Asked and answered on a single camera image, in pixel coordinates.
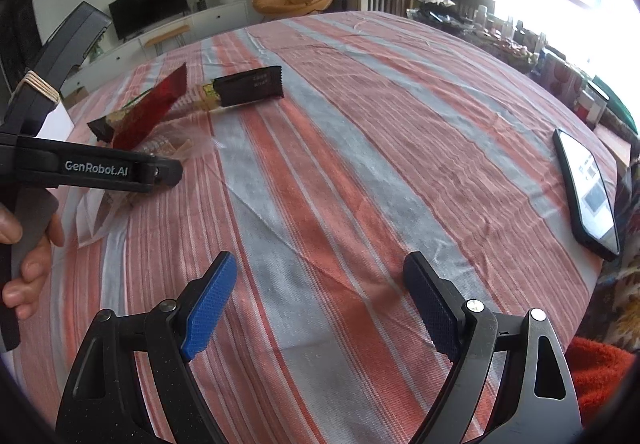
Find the person's left hand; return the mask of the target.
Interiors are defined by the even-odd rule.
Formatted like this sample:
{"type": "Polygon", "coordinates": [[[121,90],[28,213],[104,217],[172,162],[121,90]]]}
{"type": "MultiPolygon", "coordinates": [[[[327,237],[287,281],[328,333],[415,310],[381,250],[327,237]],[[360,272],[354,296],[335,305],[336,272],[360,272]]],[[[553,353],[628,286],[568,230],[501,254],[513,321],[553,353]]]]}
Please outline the person's left hand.
{"type": "Polygon", "coordinates": [[[36,313],[39,296],[52,270],[52,247],[63,247],[64,239],[60,216],[55,213],[37,245],[24,256],[21,275],[3,286],[3,302],[15,310],[20,321],[36,313]]]}

